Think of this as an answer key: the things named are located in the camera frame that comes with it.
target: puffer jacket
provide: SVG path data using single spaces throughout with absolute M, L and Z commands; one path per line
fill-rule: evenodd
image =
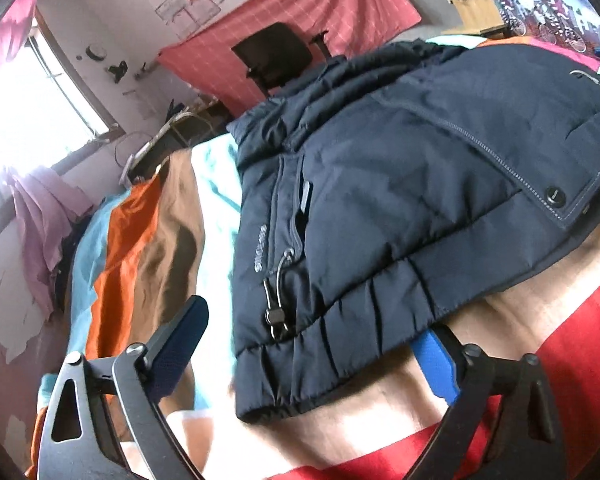
M 396 43 L 230 126 L 236 411 L 295 415 L 600 222 L 600 76 L 540 48 Z

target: bed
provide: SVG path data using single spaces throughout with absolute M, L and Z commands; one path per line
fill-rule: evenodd
M 430 41 L 474 47 L 484 40 L 446 37 Z M 182 447 L 207 479 L 403 478 L 446 410 L 445 401 L 429 390 L 409 349 L 387 355 L 345 386 L 339 400 L 304 415 L 257 426 L 243 424 L 235 417 L 230 279 L 240 225 L 236 153 L 236 144 L 229 135 L 178 152 L 161 170 L 160 190 L 148 183 L 134 188 L 131 194 L 111 198 L 100 207 L 80 244 L 102 250 L 102 237 L 108 238 L 109 245 L 117 240 L 110 227 L 98 228 L 98 222 L 111 219 L 112 212 L 126 201 L 128 214 L 123 216 L 121 231 L 133 224 L 138 234 L 133 244 L 120 244 L 121 254 L 126 257 L 134 250 L 137 253 L 137 247 L 147 244 L 146 237 L 163 236 L 153 259 L 146 257 L 144 266 L 138 265 L 138 269 L 148 270 L 154 278 L 165 276 L 158 280 L 164 285 L 160 290 L 169 289 L 174 296 L 169 296 L 168 301 L 160 292 L 152 292 L 148 286 L 151 280 L 144 278 L 142 294 L 160 298 L 158 303 L 136 302 L 131 308 L 132 318 L 126 322 L 129 329 L 123 336 L 106 344 L 104 336 L 92 338 L 92 342 L 99 340 L 102 345 L 95 349 L 89 346 L 90 336 L 85 334 L 87 329 L 80 318 L 88 318 L 88 331 L 100 327 L 101 332 L 106 332 L 102 327 L 107 323 L 110 303 L 106 309 L 102 300 L 94 303 L 99 305 L 97 308 L 91 306 L 95 298 L 90 296 L 90 290 L 80 289 L 79 280 L 75 279 L 80 273 L 80 262 L 74 262 L 69 351 L 86 348 L 88 357 L 90 352 L 92 356 L 93 352 L 120 352 L 132 340 L 146 340 L 155 323 L 172 316 L 175 305 L 182 304 L 179 299 L 198 294 L 206 299 L 210 315 L 208 329 L 192 358 L 195 384 L 192 378 L 188 384 L 185 379 L 177 398 L 161 408 Z M 179 184 L 172 188 L 174 181 Z M 155 205 L 160 200 L 170 207 Z M 167 209 L 168 218 L 155 221 L 157 211 Z M 200 213 L 203 226 L 192 221 L 197 215 L 188 214 L 191 211 Z M 152 221 L 157 226 L 154 230 L 141 228 L 152 225 Z M 88 238 L 90 234 L 100 236 L 100 243 Z M 200 251 L 202 241 L 204 250 Z M 174 264 L 179 245 L 186 245 L 189 251 L 184 260 Z M 90 258 L 97 262 L 98 254 L 91 254 Z M 163 271 L 158 268 L 160 262 Z M 91 273 L 91 277 L 84 283 L 93 282 L 93 276 L 102 272 L 93 265 L 87 267 L 84 272 Z M 186 269 L 191 279 L 174 292 L 178 287 L 173 277 L 182 277 L 176 268 Z M 123 303 L 131 301 L 125 299 L 120 288 L 110 293 Z M 86 307 L 78 306 L 80 295 L 91 298 Z M 134 318 L 140 319 L 138 312 L 149 313 L 151 321 L 147 322 L 144 316 L 144 323 L 134 322 Z M 600 225 L 577 250 L 545 272 L 465 306 L 448 319 L 448 325 L 462 343 L 476 343 L 492 356 L 517 360 L 527 352 L 538 354 L 560 411 L 569 476 L 600 478 Z M 45 381 L 41 407 L 53 377 Z M 478 464 L 488 437 L 488 421 L 493 419 L 495 409 L 495 405 L 490 406 L 484 425 L 474 437 L 464 464 L 465 473 Z M 123 436 L 123 432 L 121 427 L 119 434 Z M 128 442 L 123 449 L 132 469 L 149 478 L 135 445 Z

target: screw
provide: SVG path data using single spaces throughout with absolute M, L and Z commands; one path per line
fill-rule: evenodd
M 142 343 L 133 343 L 126 347 L 126 353 L 129 355 L 138 355 L 144 352 L 144 345 Z
M 462 351 L 469 357 L 480 357 L 480 354 L 482 354 L 482 348 L 480 348 L 478 345 L 474 345 L 473 343 L 464 345 Z
M 82 354 L 80 352 L 69 352 L 67 356 L 64 358 L 64 362 L 68 365 L 77 365 L 82 359 Z
M 525 361 L 532 366 L 540 364 L 540 359 L 538 359 L 538 356 L 536 354 L 526 354 Z

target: chair backrest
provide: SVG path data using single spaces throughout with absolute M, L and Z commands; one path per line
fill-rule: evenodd
M 267 89 L 295 79 L 313 59 L 309 48 L 284 23 L 259 30 L 232 50 Z

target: wire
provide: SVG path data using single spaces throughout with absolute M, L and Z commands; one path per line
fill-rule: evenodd
M 149 137 L 149 140 L 154 138 L 154 136 L 152 136 L 151 134 L 148 134 L 147 132 L 131 132 L 130 134 L 126 134 L 118 142 L 116 142 L 116 145 L 113 148 L 113 160 L 116 161 L 116 164 L 118 165 L 119 168 L 124 168 L 125 165 L 120 164 L 120 161 L 118 160 L 118 147 L 120 146 L 120 144 L 123 144 L 126 139 L 128 139 L 129 137 L 134 136 L 134 135 L 144 135 L 144 136 Z

